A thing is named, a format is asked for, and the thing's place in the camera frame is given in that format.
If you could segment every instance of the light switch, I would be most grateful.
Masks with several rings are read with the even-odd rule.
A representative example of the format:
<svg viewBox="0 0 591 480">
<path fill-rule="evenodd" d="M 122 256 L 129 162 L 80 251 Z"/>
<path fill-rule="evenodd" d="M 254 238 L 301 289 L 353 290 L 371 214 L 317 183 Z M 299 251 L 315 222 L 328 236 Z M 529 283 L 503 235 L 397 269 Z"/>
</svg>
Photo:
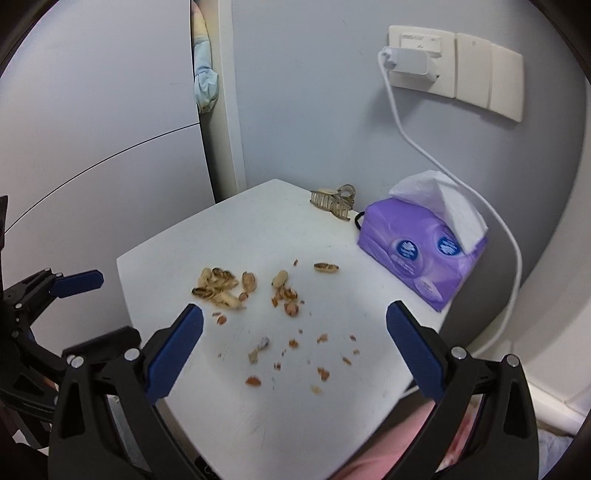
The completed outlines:
<svg viewBox="0 0 591 480">
<path fill-rule="evenodd" d="M 464 33 L 456 36 L 456 98 L 488 108 L 491 91 L 491 42 Z"/>
<path fill-rule="evenodd" d="M 521 122 L 525 96 L 523 56 L 495 44 L 491 44 L 491 53 L 489 109 Z"/>
</svg>

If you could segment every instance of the tissue box logo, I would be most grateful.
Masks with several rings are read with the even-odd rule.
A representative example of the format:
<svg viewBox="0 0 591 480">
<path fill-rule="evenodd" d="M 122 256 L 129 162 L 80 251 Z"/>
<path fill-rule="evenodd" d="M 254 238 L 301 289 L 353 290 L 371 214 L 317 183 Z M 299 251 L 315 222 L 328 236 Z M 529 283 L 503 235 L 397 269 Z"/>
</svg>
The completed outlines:
<svg viewBox="0 0 591 480">
<path fill-rule="evenodd" d="M 398 246 L 396 247 L 396 251 L 404 258 L 408 258 L 409 260 L 416 260 L 418 257 L 418 248 L 410 240 L 403 240 L 402 242 L 399 242 Z"/>
<path fill-rule="evenodd" d="M 358 244 L 440 312 L 476 265 L 486 238 L 464 252 L 431 210 L 390 198 L 367 208 Z"/>
<path fill-rule="evenodd" d="M 462 253 L 462 247 L 457 244 L 451 232 L 449 232 L 447 236 L 442 236 L 437 241 L 437 248 L 443 255 L 448 255 L 450 257 Z"/>
<path fill-rule="evenodd" d="M 423 270 L 423 259 L 417 244 L 412 240 L 396 239 L 390 245 L 389 257 L 394 267 L 404 277 L 418 277 Z"/>
</svg>

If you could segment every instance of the metal screw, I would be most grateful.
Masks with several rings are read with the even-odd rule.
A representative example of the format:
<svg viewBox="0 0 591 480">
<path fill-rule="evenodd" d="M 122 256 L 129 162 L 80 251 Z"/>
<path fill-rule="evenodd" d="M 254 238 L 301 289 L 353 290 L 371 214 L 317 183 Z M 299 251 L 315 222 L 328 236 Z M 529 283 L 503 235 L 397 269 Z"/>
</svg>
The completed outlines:
<svg viewBox="0 0 591 480">
<path fill-rule="evenodd" d="M 130 348 L 129 350 L 125 351 L 123 356 L 129 362 L 133 362 L 139 357 L 139 350 L 137 348 Z"/>
<path fill-rule="evenodd" d="M 512 366 L 512 367 L 518 367 L 519 366 L 519 357 L 517 357 L 516 355 L 507 355 L 507 363 Z"/>
<path fill-rule="evenodd" d="M 80 368 L 82 365 L 84 365 L 84 359 L 81 356 L 75 356 L 70 362 L 70 365 L 74 368 Z"/>
<path fill-rule="evenodd" d="M 452 348 L 452 357 L 458 360 L 464 360 L 467 356 L 467 352 L 461 346 L 455 346 Z"/>
</svg>

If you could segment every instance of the white charging cable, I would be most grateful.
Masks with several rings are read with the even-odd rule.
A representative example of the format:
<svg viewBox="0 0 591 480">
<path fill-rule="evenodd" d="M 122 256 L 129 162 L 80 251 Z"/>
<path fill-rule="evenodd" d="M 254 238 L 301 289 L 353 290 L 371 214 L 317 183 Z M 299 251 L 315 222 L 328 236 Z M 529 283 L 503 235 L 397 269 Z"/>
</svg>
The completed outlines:
<svg viewBox="0 0 591 480">
<path fill-rule="evenodd" d="M 382 72 L 382 77 L 384 79 L 384 83 L 386 85 L 386 91 L 388 93 L 388 99 L 390 100 L 390 107 L 392 108 L 392 114 L 394 115 L 394 121 L 396 122 L 396 126 L 398 127 L 398 131 L 400 135 L 402 135 L 403 139 L 408 142 L 410 146 L 412 146 L 415 150 L 417 150 L 423 157 L 425 157 L 428 161 L 430 161 L 433 165 L 435 165 L 439 170 L 441 170 L 444 174 L 450 177 L 453 181 L 455 181 L 458 185 L 462 186 L 464 189 L 469 191 L 471 194 L 476 196 L 493 214 L 497 222 L 503 227 L 505 230 L 507 237 L 511 241 L 511 245 L 515 250 L 515 279 L 513 281 L 513 288 L 511 289 L 511 296 L 509 297 L 509 302 L 507 302 L 507 306 L 505 308 L 505 315 L 502 319 L 501 325 L 497 332 L 479 349 L 472 352 L 472 356 L 479 356 L 488 350 L 491 346 L 493 346 L 498 339 L 501 337 L 507 324 L 509 323 L 509 318 L 513 313 L 513 308 L 515 306 L 515 302 L 517 300 L 517 294 L 519 292 L 519 284 L 521 283 L 521 274 L 523 270 L 523 259 L 521 257 L 521 250 L 519 245 L 517 244 L 517 240 L 511 233 L 511 230 L 505 223 L 505 221 L 501 218 L 499 213 L 495 210 L 495 208 L 488 202 L 486 198 L 484 198 L 480 193 L 470 187 L 468 184 L 461 181 L 457 178 L 452 172 L 450 172 L 447 168 L 441 165 L 432 155 L 426 152 L 423 148 L 420 147 L 412 138 L 410 138 L 407 133 L 404 131 L 402 127 L 402 123 L 400 121 L 400 116 L 398 115 L 398 108 L 396 106 L 396 99 L 394 98 L 394 92 L 392 91 L 392 86 L 390 85 L 390 81 L 388 78 L 388 71 L 387 69 L 393 70 L 396 66 L 396 48 L 386 47 L 380 51 L 378 54 L 378 64 L 380 71 Z M 404 397 L 410 395 L 411 393 L 417 391 L 417 387 L 413 387 L 412 389 L 408 390 Z"/>
</svg>

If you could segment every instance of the blue gripper pad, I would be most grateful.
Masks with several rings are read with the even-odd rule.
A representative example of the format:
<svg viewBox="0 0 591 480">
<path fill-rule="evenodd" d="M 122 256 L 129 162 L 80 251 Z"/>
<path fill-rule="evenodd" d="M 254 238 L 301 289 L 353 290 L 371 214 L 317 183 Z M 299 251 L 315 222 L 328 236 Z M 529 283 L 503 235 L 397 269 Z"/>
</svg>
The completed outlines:
<svg viewBox="0 0 591 480">
<path fill-rule="evenodd" d="M 49 295 L 59 299 L 65 299 L 66 297 L 78 295 L 85 291 L 101 288 L 104 282 L 105 278 L 101 272 L 98 270 L 90 270 L 88 272 L 56 279 L 49 289 Z"/>
<path fill-rule="evenodd" d="M 203 312 L 193 305 L 148 367 L 146 396 L 152 405 L 168 396 L 202 333 Z"/>
<path fill-rule="evenodd" d="M 388 332 L 423 396 L 439 403 L 445 393 L 443 366 L 418 331 L 417 321 L 408 315 L 396 302 L 391 303 L 386 312 Z"/>
</svg>

